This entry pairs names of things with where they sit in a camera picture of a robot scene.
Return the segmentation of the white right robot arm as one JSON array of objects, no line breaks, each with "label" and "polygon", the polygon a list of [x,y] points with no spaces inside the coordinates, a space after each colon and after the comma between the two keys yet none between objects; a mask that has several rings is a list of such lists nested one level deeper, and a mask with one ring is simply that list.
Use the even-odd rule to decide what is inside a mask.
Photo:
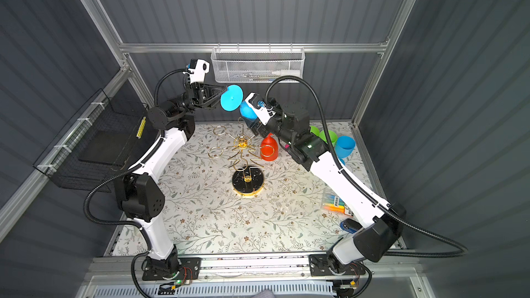
[{"label": "white right robot arm", "polygon": [[309,128],[309,115],[298,103],[284,108],[262,100],[255,111],[267,132],[286,143],[290,156],[321,179],[353,212],[360,228],[340,239],[327,253],[327,263],[334,273],[342,273],[347,264],[369,260],[379,262],[401,236],[403,225],[378,206],[387,201],[375,194],[352,172],[333,158],[334,147]]}]

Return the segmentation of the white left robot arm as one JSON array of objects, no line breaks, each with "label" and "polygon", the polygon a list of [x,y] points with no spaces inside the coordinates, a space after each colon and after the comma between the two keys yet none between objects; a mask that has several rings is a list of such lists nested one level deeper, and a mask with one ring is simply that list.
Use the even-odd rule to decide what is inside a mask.
[{"label": "white left robot arm", "polygon": [[226,86],[192,83],[183,94],[151,108],[148,119],[160,131],[160,136],[130,167],[130,173],[114,180],[119,209],[139,226],[146,241],[144,269],[158,277],[174,277],[182,268],[161,215],[165,195],[158,182],[169,161],[193,136],[194,110],[214,109],[226,91]]}]

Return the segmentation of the green wine glass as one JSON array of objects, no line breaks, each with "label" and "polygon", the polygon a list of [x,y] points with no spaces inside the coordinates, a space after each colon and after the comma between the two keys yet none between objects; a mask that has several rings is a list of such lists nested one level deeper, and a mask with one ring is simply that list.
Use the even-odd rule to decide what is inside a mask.
[{"label": "green wine glass", "polygon": [[332,146],[336,145],[336,142],[338,140],[338,135],[334,131],[330,130],[322,130],[319,133],[320,139],[322,139],[326,143],[331,143]]},{"label": "green wine glass", "polygon": [[310,126],[310,132],[315,136],[320,136],[320,129],[316,126]]}]

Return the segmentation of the red wine glass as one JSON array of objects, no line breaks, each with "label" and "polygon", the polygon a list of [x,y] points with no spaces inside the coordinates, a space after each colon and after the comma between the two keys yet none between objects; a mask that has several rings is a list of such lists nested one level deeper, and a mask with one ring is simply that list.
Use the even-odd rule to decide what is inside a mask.
[{"label": "red wine glass", "polygon": [[260,145],[260,157],[265,161],[275,161],[279,154],[279,146],[273,134],[269,133]]}]

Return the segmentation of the blue wine glass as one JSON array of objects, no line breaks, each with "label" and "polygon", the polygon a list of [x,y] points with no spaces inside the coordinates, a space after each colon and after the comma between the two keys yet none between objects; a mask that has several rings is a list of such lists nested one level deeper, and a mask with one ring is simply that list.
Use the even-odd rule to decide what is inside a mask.
[{"label": "blue wine glass", "polygon": [[238,85],[230,85],[227,90],[221,95],[220,104],[222,108],[228,112],[238,110],[241,117],[249,120],[258,118],[255,112],[244,101],[243,90]]},{"label": "blue wine glass", "polygon": [[341,136],[335,143],[335,154],[342,164],[345,164],[345,159],[350,156],[356,147],[356,141],[349,136]]}]

